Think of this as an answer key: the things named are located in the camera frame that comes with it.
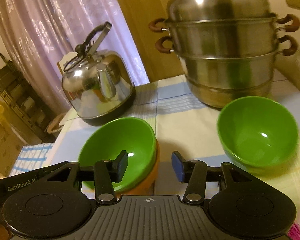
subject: green bowl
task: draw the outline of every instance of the green bowl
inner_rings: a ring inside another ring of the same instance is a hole
[[[275,167],[297,150],[296,121],[284,106],[269,98],[232,101],[221,110],[217,128],[226,154],[246,167]]]
[[[156,138],[146,121],[124,117],[103,125],[84,144],[79,163],[91,166],[100,160],[114,160],[122,150],[128,152],[128,167],[122,181],[112,185],[116,192],[123,192],[139,184],[155,162]],[[94,188],[92,181],[84,183]]]

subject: metal screw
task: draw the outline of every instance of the metal screw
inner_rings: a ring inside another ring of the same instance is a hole
[[[99,199],[101,201],[107,202],[107,201],[113,200],[114,196],[109,193],[103,193],[103,194],[99,195]]]
[[[195,201],[199,201],[201,199],[201,196],[197,193],[191,193],[186,196],[186,199],[191,202],[195,202]]]

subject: pink curtain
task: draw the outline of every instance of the pink curtain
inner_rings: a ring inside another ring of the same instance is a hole
[[[113,27],[100,48],[123,57],[136,85],[149,82],[117,0],[0,0],[7,51],[55,114],[70,108],[57,62],[105,21]]]

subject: plaid tablecloth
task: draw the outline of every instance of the plaid tablecloth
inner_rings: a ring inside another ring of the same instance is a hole
[[[170,163],[174,150],[178,150],[186,159],[204,160],[209,166],[220,166],[221,162],[230,161],[217,135],[219,111],[201,103],[190,92],[183,75],[139,86],[136,90],[136,100],[125,116],[146,120],[159,141],[161,156],[155,194],[184,193],[186,185],[177,182]],[[274,100],[286,106],[294,115],[300,130],[300,92],[285,77],[277,75],[271,94]],[[65,160],[77,161],[83,144],[97,129],[76,115],[70,117],[43,165]],[[261,179],[294,201],[300,224],[300,142],[298,158],[289,173]],[[82,191],[89,198],[94,198],[92,190],[83,187]],[[209,183],[206,198],[216,192],[217,184]]]

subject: metal rack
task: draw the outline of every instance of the metal rack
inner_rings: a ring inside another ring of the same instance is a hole
[[[54,119],[51,109],[37,95],[11,60],[0,53],[5,66],[0,69],[0,96],[43,142],[53,142],[47,126]]]

